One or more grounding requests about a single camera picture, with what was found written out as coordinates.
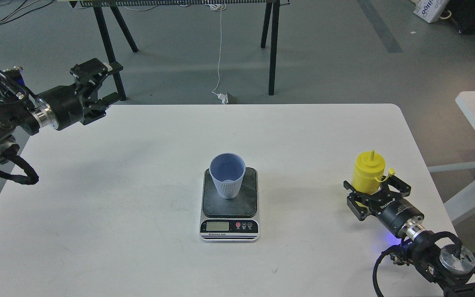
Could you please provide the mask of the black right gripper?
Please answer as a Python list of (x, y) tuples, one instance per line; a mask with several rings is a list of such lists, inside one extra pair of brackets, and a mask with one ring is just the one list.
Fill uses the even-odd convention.
[(422, 223), (425, 218), (420, 210), (404, 199), (412, 189), (397, 176), (383, 181), (381, 192), (375, 194), (357, 191), (348, 181), (343, 181), (343, 187), (348, 191), (347, 205), (359, 221), (375, 216), (396, 238), (407, 237), (407, 229)]

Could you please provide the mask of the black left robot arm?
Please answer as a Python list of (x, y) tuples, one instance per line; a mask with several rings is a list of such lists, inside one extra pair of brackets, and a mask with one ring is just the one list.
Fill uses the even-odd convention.
[(20, 127), (32, 136), (46, 126), (63, 130), (75, 123), (87, 125), (101, 119), (122, 96), (114, 92), (99, 98), (98, 90), (106, 78), (118, 75), (122, 69), (118, 62), (104, 63), (93, 58), (70, 70), (74, 77), (71, 85), (39, 94), (25, 85), (20, 67), (0, 70), (0, 178), (36, 184), (38, 174), (18, 154), (15, 129)]

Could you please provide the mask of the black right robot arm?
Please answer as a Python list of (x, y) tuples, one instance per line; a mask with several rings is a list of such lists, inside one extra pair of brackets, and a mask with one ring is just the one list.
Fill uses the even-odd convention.
[(392, 235), (400, 239), (377, 258), (372, 282), (375, 293), (383, 293), (377, 271), (381, 261), (390, 257), (396, 265), (412, 265), (428, 282), (436, 283), (445, 297), (475, 297), (475, 251), (448, 231), (433, 232), (422, 226), (424, 214), (408, 200), (411, 187), (392, 176), (380, 184), (374, 194), (355, 189), (344, 181), (347, 205), (358, 220), (375, 216)]

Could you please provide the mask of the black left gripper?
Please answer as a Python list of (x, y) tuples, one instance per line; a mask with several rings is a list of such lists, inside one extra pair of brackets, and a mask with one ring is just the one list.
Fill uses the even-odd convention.
[(77, 122), (88, 125), (106, 116), (106, 110), (121, 100), (117, 92), (98, 99), (98, 90), (106, 78), (118, 75), (123, 69), (118, 62), (104, 63), (92, 58), (70, 69), (73, 85), (56, 86), (41, 92), (36, 101), (51, 109), (55, 130), (66, 129)]

